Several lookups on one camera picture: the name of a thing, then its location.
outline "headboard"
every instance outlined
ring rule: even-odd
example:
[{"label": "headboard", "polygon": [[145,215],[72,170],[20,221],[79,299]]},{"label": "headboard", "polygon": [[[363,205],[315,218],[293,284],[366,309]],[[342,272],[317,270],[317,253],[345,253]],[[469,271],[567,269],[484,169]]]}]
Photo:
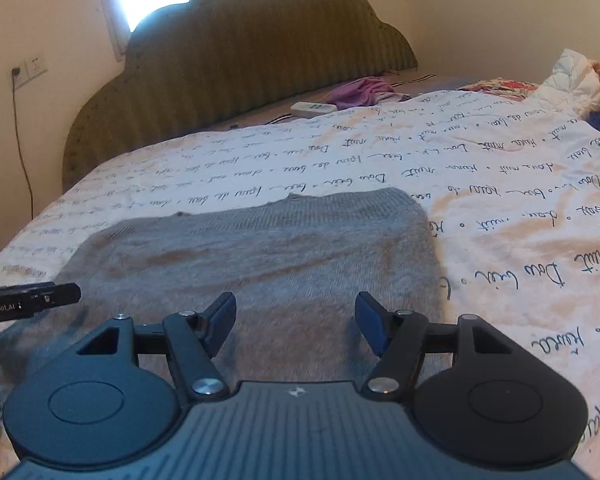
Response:
[{"label": "headboard", "polygon": [[62,164],[68,190],[121,153],[300,92],[417,66],[367,0],[190,0],[152,12],[125,69],[78,113]]}]

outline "bed sheet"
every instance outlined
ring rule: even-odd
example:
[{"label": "bed sheet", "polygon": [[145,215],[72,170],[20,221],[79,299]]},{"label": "bed sheet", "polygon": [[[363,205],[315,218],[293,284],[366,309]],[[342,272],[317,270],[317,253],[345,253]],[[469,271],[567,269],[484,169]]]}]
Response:
[{"label": "bed sheet", "polygon": [[122,219],[386,186],[427,211],[446,321],[480,315],[583,392],[574,459],[600,479],[600,134],[533,104],[440,91],[121,155],[16,236],[0,285],[52,279]]}]

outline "beige wall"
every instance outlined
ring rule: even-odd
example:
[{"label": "beige wall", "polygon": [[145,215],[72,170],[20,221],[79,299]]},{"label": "beige wall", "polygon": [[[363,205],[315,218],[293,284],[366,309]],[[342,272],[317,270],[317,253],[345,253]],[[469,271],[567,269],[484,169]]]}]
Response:
[{"label": "beige wall", "polygon": [[[381,19],[407,33],[405,0],[370,1]],[[16,91],[36,214],[61,193],[62,150],[76,114],[122,70],[100,0],[0,0],[0,250],[29,221],[13,129],[10,69],[40,50],[48,72]]]},{"label": "beige wall", "polygon": [[541,82],[564,48],[600,60],[600,0],[408,0],[421,67]]}]

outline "metal screw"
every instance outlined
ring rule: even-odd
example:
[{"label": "metal screw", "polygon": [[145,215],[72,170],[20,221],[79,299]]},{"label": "metal screw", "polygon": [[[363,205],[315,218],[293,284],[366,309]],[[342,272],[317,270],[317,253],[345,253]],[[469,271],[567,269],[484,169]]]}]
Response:
[{"label": "metal screw", "polygon": [[390,394],[400,387],[400,384],[391,377],[376,377],[367,384],[368,388],[376,394]]},{"label": "metal screw", "polygon": [[193,383],[191,388],[200,395],[213,395],[222,391],[224,383],[213,377],[204,377]]}]

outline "gray sweater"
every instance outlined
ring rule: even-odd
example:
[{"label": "gray sweater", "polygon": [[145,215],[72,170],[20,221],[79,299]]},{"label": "gray sweater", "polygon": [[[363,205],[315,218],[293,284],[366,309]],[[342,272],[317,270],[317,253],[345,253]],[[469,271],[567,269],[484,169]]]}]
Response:
[{"label": "gray sweater", "polygon": [[[214,360],[229,383],[361,381],[377,359],[353,319],[358,292],[440,322],[439,276],[426,215],[397,189],[123,221],[56,277],[80,285],[79,304],[0,334],[0,366],[17,384],[117,312],[155,323],[230,290],[237,321]],[[164,358],[141,365],[168,377]],[[441,366],[430,360],[424,373]]]}]

